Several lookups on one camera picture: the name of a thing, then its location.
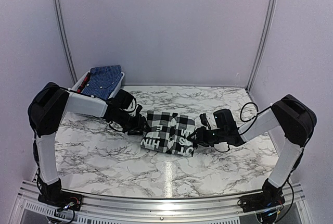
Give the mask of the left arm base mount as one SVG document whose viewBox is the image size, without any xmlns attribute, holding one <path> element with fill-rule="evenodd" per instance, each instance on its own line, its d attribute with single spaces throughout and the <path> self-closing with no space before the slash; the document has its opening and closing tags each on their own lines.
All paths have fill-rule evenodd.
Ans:
<svg viewBox="0 0 333 224">
<path fill-rule="evenodd" d="M 55 206 L 61 210 L 74 210 L 81 209 L 83 196 L 81 194 L 74 194 L 69 192 L 60 192 L 60 197 L 57 200 L 50 200 L 43 195 L 38 196 L 38 201 L 47 205 Z"/>
</svg>

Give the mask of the black white checked shirt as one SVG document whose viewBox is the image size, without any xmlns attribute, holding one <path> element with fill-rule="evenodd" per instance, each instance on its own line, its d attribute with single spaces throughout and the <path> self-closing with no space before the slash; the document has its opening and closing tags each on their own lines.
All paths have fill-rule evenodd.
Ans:
<svg viewBox="0 0 333 224">
<path fill-rule="evenodd" d="M 195 147 L 187 138 L 194 133 L 195 120 L 178 113 L 147 111 L 150 132 L 144 134 L 140 146 L 165 154 L 192 157 Z"/>
</svg>

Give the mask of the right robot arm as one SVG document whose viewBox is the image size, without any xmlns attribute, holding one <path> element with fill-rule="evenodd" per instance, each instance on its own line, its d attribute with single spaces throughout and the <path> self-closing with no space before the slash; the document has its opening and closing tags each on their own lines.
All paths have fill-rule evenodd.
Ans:
<svg viewBox="0 0 333 224">
<path fill-rule="evenodd" d="M 317 124 L 316 114 L 294 96 L 288 94 L 271 104 L 255 116 L 244 121 L 240 127 L 229 109 L 221 109 L 213 114 L 216 128 L 212 129 L 203 115 L 200 116 L 202 127 L 188 136 L 195 145 L 214 147 L 219 143 L 239 147 L 256 137 L 280 128 L 284 135 L 283 148 L 277 163 L 265 180 L 261 193 L 248 200 L 241 198 L 247 205 L 259 203 L 269 207 L 282 193 L 284 185 L 298 167 L 305 147 L 309 143 Z"/>
</svg>

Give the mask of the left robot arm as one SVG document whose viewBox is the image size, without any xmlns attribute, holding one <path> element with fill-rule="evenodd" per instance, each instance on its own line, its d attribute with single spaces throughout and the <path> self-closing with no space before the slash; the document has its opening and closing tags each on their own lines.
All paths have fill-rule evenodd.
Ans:
<svg viewBox="0 0 333 224">
<path fill-rule="evenodd" d="M 123 89 L 114 97 L 102 99 L 48 83 L 28 107 L 34 133 L 33 156 L 37 164 L 39 201 L 60 206 L 71 199 L 80 199 L 80 195 L 62 190 L 56 167 L 55 137 L 67 113 L 100 118 L 109 125 L 118 124 L 122 133 L 140 135 L 150 131 L 141 109 L 135 97 Z"/>
</svg>

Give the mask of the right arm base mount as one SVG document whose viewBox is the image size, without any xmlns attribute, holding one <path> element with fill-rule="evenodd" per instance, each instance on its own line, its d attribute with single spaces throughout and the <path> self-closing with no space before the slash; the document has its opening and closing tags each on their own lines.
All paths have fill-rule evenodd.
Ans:
<svg viewBox="0 0 333 224">
<path fill-rule="evenodd" d="M 278 194 L 272 197 L 263 192 L 256 194 L 243 195 L 237 202 L 237 205 L 242 208 L 244 213 L 257 211 L 276 206 L 282 206 L 285 203 L 283 194 Z"/>
</svg>

